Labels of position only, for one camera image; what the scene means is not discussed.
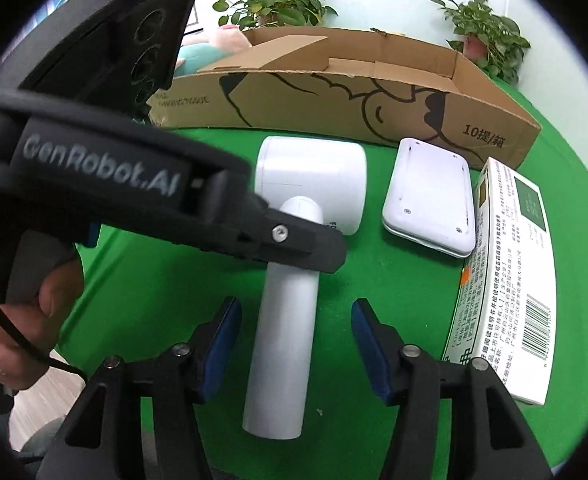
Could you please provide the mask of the person's left hand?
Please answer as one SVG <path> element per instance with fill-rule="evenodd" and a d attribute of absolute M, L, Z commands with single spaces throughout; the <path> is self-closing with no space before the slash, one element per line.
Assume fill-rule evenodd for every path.
<path fill-rule="evenodd" d="M 85 288 L 79 257 L 58 266 L 44 279 L 36 298 L 26 304 L 4 304 L 1 310 L 13 325 L 44 354 L 59 341 L 61 328 Z M 26 390 L 47 373 L 40 363 L 0 326 L 0 384 Z"/>

